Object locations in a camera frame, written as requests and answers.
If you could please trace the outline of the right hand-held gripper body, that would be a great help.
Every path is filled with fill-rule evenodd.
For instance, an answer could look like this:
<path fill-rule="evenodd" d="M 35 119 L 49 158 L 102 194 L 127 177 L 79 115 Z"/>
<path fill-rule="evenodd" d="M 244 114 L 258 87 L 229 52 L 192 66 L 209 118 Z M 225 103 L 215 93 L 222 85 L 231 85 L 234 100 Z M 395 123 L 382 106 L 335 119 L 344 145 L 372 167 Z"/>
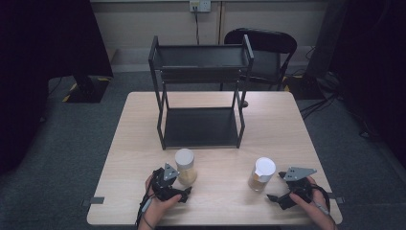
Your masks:
<path fill-rule="evenodd" d="M 289 192 L 279 197 L 278 204 L 283 210 L 291 208 L 296 203 L 290 198 L 290 194 L 296 194 L 307 203 L 311 201 L 312 188 L 307 177 L 316 173 L 316 169 L 289 167 L 283 180 L 286 182 Z"/>

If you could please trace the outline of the glass jar with white lid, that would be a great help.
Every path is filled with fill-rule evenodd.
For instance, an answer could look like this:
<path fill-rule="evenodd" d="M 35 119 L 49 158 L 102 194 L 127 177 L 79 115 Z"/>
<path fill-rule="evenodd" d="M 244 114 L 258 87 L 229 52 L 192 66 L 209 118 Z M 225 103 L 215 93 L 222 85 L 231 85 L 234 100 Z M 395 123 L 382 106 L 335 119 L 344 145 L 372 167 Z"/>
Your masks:
<path fill-rule="evenodd" d="M 276 164 L 268 157 L 259 158 L 252 169 L 251 175 L 248 180 L 249 187 L 256 191 L 261 192 L 264 190 L 273 174 L 276 171 Z"/>

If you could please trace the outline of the black folding chair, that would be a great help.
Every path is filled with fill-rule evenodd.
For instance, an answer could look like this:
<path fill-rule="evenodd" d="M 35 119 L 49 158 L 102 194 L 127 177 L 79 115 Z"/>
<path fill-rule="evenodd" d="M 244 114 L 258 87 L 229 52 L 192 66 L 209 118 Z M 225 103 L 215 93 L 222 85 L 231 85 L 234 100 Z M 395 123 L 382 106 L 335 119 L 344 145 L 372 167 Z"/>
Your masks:
<path fill-rule="evenodd" d="M 254 53 L 250 81 L 268 84 L 269 87 L 282 87 L 290 59 L 297 50 L 297 41 L 290 34 L 238 28 L 228 32 L 224 37 L 225 44 L 239 44 L 247 35 Z"/>

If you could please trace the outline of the black stand base yellow stripes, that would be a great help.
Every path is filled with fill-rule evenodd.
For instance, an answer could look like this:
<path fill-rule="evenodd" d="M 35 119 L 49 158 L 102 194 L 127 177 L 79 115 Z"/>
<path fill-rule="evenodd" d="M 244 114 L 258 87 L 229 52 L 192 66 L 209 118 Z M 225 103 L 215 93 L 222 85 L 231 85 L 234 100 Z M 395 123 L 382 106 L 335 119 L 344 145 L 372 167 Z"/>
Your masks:
<path fill-rule="evenodd" d="M 65 103 L 98 104 L 110 83 L 110 78 L 74 76 L 75 83 L 64 97 Z"/>

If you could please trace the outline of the black two-tier metal rack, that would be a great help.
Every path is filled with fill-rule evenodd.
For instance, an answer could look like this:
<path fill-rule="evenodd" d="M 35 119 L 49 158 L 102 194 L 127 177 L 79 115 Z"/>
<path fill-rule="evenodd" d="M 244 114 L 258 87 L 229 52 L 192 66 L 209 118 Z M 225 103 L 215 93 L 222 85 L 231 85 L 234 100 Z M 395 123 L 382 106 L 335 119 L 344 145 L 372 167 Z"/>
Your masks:
<path fill-rule="evenodd" d="M 161 45 L 154 37 L 148 64 L 159 108 L 157 131 L 162 148 L 239 147 L 245 129 L 246 88 L 238 84 L 241 74 L 251 73 L 253 63 L 247 35 L 239 44 L 226 45 Z M 169 84 L 224 82 L 235 85 L 229 105 L 169 105 Z"/>

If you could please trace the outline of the white wall socket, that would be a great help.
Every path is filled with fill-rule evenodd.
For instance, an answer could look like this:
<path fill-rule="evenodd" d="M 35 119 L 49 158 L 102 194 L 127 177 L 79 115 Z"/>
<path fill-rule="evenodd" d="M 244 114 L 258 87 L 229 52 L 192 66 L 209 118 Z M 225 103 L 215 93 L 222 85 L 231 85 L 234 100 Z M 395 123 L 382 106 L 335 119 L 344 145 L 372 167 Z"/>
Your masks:
<path fill-rule="evenodd" d="M 211 0 L 190 0 L 191 12 L 210 12 L 212 10 Z"/>

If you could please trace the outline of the dark curtain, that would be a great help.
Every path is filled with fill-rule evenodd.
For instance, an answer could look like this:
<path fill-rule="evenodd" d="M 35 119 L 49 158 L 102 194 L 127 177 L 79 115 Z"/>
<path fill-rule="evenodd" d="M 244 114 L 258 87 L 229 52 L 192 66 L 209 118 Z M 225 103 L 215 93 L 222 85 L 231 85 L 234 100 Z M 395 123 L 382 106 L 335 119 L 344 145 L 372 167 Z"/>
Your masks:
<path fill-rule="evenodd" d="M 406 0 L 349 0 L 330 68 L 406 169 Z"/>
<path fill-rule="evenodd" d="M 111 75 L 90 0 L 0 0 L 0 175 L 25 157 L 50 79 Z"/>

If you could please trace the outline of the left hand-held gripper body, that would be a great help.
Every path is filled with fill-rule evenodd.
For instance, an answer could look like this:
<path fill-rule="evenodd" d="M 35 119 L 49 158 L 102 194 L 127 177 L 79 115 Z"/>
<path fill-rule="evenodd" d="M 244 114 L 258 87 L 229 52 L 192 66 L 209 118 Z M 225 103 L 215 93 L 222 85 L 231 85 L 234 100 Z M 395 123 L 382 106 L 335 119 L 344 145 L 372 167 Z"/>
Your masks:
<path fill-rule="evenodd" d="M 174 196 L 180 195 L 180 202 L 187 201 L 186 190 L 178 190 L 172 187 L 172 184 L 175 182 L 178 175 L 179 171 L 169 163 L 166 163 L 163 168 L 159 168 L 153 172 L 151 178 L 152 190 L 158 199 L 166 201 Z"/>

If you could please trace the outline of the person's right hand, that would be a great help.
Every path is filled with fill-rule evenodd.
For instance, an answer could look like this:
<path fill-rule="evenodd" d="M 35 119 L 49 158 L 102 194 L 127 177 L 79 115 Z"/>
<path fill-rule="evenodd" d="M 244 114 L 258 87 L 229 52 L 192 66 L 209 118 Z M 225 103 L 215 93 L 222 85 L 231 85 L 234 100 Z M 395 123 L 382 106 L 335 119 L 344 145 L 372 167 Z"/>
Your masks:
<path fill-rule="evenodd" d="M 309 203 L 296 194 L 291 193 L 289 196 L 321 230 L 338 230 L 334 219 L 327 213 L 327 203 L 321 191 L 313 189 L 312 201 Z"/>

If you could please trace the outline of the person's left hand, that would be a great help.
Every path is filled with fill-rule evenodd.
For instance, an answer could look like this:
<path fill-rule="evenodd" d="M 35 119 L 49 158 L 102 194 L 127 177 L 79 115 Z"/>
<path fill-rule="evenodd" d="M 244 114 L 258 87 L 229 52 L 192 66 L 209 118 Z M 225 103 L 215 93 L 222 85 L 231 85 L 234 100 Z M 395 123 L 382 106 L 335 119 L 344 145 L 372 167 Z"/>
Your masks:
<path fill-rule="evenodd" d="M 181 195 L 176 195 L 171 199 L 162 201 L 155 197 L 153 191 L 149 188 L 149 183 L 152 175 L 146 180 L 146 192 L 151 199 L 147 210 L 142 214 L 140 222 L 138 224 L 138 230 L 153 230 L 160 222 L 166 212 L 173 206 L 175 206 L 182 198 Z"/>

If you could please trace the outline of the dark table edge bracket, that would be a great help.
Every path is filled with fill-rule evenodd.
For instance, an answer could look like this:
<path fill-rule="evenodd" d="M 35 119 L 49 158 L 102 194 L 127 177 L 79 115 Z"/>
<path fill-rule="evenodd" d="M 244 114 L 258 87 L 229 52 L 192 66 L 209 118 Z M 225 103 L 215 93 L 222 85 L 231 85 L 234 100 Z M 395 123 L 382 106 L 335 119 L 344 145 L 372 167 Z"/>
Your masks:
<path fill-rule="evenodd" d="M 334 193 L 327 193 L 329 199 L 335 200 L 337 204 L 342 204 L 345 202 L 345 199 L 343 196 L 337 196 Z"/>
<path fill-rule="evenodd" d="M 84 199 L 81 203 L 81 206 L 89 207 L 92 204 L 103 204 L 103 202 L 104 202 L 103 196 L 94 196 L 94 197 L 90 197 L 88 199 Z"/>

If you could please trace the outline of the glass jar with grey lid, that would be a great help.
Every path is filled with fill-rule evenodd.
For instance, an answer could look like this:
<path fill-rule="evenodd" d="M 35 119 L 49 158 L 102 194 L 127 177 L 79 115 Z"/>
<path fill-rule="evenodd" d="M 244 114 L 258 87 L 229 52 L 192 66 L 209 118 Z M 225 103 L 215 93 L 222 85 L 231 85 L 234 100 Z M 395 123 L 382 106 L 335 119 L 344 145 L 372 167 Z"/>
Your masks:
<path fill-rule="evenodd" d="M 180 149 L 175 153 L 175 163 L 179 171 L 179 182 L 185 186 L 191 185 L 197 178 L 193 152 L 190 149 Z"/>

